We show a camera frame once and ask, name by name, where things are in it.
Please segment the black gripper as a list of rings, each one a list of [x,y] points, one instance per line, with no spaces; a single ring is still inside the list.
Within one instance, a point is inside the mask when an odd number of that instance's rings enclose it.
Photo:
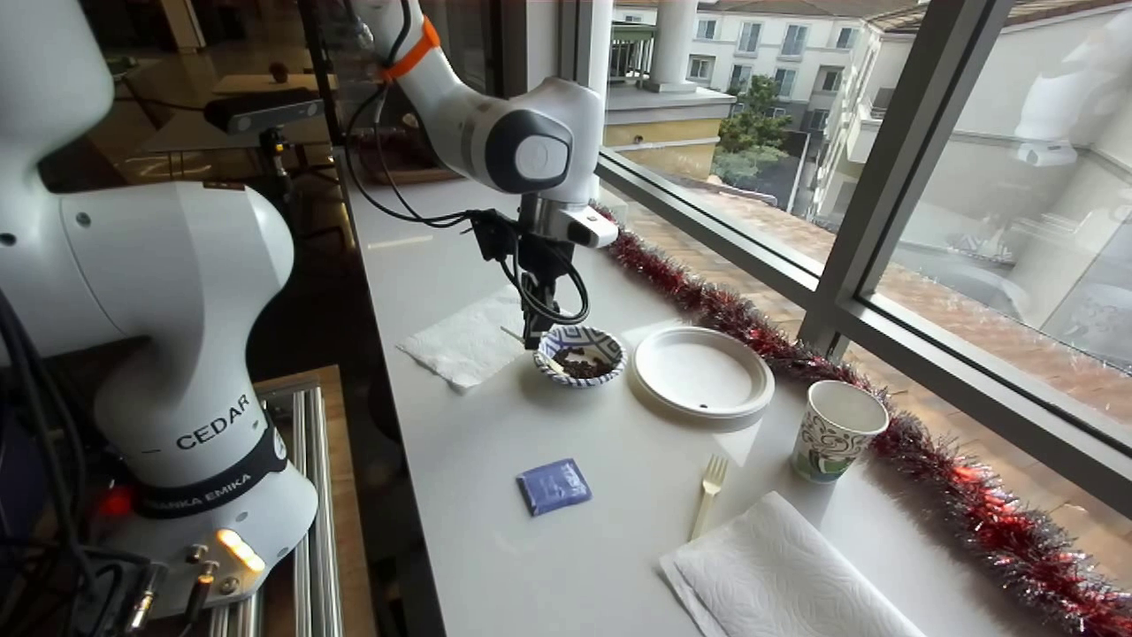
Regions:
[[[525,351],[561,323],[555,279],[575,265],[575,246],[564,232],[568,216],[537,197],[522,197],[522,313],[525,313]]]

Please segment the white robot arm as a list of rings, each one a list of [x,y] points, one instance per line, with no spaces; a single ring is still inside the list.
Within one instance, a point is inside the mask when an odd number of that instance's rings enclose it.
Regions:
[[[549,77],[517,101],[465,85],[418,0],[346,0],[436,155],[528,194],[555,246],[604,249],[596,216],[604,97]],[[56,194],[39,162],[97,129],[115,77],[77,0],[0,0],[0,289],[39,353],[137,348],[97,425],[134,511],[104,547],[155,570],[155,615],[254,594],[308,535],[319,497],[250,390],[245,345],[294,269],[285,213],[201,180]]]

